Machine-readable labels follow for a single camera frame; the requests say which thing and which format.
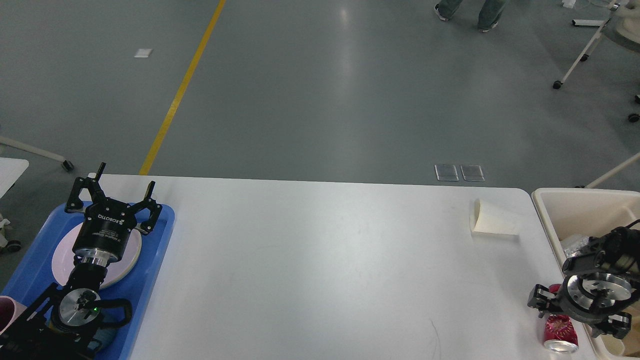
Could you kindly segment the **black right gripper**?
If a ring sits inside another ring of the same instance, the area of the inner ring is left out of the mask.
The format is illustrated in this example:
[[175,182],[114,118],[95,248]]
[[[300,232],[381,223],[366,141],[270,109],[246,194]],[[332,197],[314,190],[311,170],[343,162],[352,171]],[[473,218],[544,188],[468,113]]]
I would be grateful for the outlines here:
[[591,325],[590,337],[611,335],[623,340],[632,329],[633,316],[623,312],[634,303],[634,280],[623,275],[595,272],[569,275],[561,284],[536,284],[526,305],[538,318],[563,313]]

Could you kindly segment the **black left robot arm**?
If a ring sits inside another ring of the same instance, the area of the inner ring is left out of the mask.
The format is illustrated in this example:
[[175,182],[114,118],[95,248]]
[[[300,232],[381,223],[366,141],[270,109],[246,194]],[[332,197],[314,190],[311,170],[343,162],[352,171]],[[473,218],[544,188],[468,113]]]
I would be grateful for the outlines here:
[[174,222],[153,198],[109,197],[78,177],[1,292],[3,360],[125,360]]

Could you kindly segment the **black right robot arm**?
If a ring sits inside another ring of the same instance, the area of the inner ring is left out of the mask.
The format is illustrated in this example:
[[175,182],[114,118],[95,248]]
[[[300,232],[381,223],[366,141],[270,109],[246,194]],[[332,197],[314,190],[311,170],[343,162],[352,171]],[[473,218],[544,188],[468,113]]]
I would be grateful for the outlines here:
[[624,339],[633,323],[633,315],[626,309],[640,297],[640,235],[633,228],[637,223],[589,237],[577,255],[563,262],[560,288],[553,292],[537,284],[526,305],[541,316],[566,315],[588,325],[593,338],[611,335]]

